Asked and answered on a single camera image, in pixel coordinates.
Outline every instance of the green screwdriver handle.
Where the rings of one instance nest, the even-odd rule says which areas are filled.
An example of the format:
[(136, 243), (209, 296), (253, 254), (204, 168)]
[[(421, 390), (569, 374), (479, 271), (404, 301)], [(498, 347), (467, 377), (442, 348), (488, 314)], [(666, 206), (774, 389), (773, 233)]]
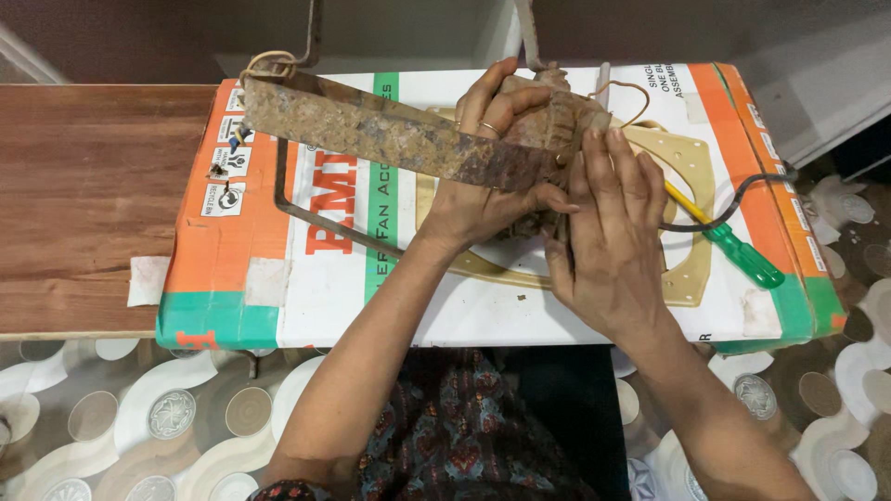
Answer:
[(786, 276), (767, 258), (754, 247), (737, 238), (727, 223), (702, 234), (720, 247), (727, 259), (762, 288), (773, 289), (779, 287), (786, 280)]

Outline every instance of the finger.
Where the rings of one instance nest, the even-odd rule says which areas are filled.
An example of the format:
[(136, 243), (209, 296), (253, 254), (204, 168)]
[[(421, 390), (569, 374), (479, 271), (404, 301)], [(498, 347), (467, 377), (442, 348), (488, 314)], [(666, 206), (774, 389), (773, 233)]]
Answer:
[(647, 177), (647, 184), (650, 185), (650, 201), (647, 204), (646, 224), (648, 227), (655, 229), (662, 222), (662, 214), (665, 212), (666, 203), (668, 203), (666, 174), (647, 152), (638, 154), (637, 162), (641, 164), (641, 169)]
[[(551, 88), (548, 86), (525, 87), (512, 92), (501, 93), (492, 99), (492, 103), (486, 108), (483, 122), (498, 129), (502, 135), (511, 128), (513, 118), (533, 106), (541, 106), (551, 98)], [(480, 126), (477, 136), (490, 139), (500, 139), (494, 130)]]
[(552, 230), (542, 231), (544, 258), (551, 274), (551, 292), (564, 305), (572, 304), (574, 279), (569, 261), (569, 246), (554, 238)]
[(582, 153), (584, 153), (588, 184), (597, 201), (604, 238), (608, 240), (611, 233), (619, 229), (624, 231), (627, 215), (622, 185), (613, 169), (613, 162), (603, 136), (604, 134), (593, 128), (587, 128), (582, 137)]
[(454, 121), (461, 125), (461, 116), (464, 114), (464, 104), (467, 102), (467, 95), (458, 98), (458, 103), (454, 106)]
[(467, 91), (467, 99), (461, 115), (461, 127), (458, 129), (467, 134), (477, 132), (477, 122), (483, 117), (483, 112), (492, 102), (492, 96), (501, 85), (504, 77), (512, 75), (517, 70), (517, 58), (509, 57), (497, 62), (479, 78)]
[(619, 183), (622, 185), (628, 220), (634, 225), (642, 225), (649, 207), (650, 184), (647, 183), (643, 169), (637, 163), (634, 151), (621, 128), (610, 130), (606, 143)]
[(580, 208), (578, 213), (569, 216), (572, 248), (577, 262), (590, 263), (593, 251), (603, 245), (603, 230), (597, 201), (591, 195), (588, 178), (584, 174), (584, 155), (581, 152), (569, 165), (569, 199)]
[(575, 214), (581, 210), (579, 206), (569, 201), (566, 192), (550, 183), (533, 186), (523, 196), (520, 207), (523, 214), (544, 209), (554, 209), (564, 214)]

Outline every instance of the patterned clothing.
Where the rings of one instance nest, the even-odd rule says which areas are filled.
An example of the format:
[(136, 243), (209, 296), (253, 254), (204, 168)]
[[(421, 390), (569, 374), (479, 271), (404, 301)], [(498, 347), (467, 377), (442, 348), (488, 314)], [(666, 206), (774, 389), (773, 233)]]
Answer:
[[(596, 499), (475, 349), (413, 349), (359, 461), (354, 499)], [(285, 480), (254, 501), (332, 499)]]

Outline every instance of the ring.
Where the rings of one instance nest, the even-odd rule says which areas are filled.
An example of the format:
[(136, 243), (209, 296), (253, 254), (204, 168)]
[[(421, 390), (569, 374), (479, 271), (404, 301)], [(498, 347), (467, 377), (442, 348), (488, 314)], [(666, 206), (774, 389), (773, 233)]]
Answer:
[(483, 126), (483, 127), (489, 127), (489, 128), (491, 128), (491, 129), (494, 130), (494, 132), (498, 135), (498, 138), (499, 138), (499, 139), (501, 139), (502, 137), (504, 137), (504, 134), (502, 133), (502, 131), (498, 130), (497, 128), (495, 128), (495, 127), (493, 127), (493, 126), (490, 126), (490, 125), (487, 124), (486, 122), (483, 122), (483, 121), (477, 122), (477, 126)]

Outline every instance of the screwdriver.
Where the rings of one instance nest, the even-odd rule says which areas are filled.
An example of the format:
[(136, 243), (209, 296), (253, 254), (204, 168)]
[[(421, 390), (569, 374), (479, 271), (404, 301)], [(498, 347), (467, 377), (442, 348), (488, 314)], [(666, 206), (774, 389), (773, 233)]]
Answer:
[[(707, 225), (712, 222), (712, 218), (668, 181), (666, 181), (666, 191), (700, 224)], [(727, 223), (713, 230), (702, 232), (702, 235), (717, 245), (727, 256), (727, 259), (760, 287), (773, 289), (779, 287), (786, 280), (786, 276), (773, 263), (750, 244), (737, 238)]]

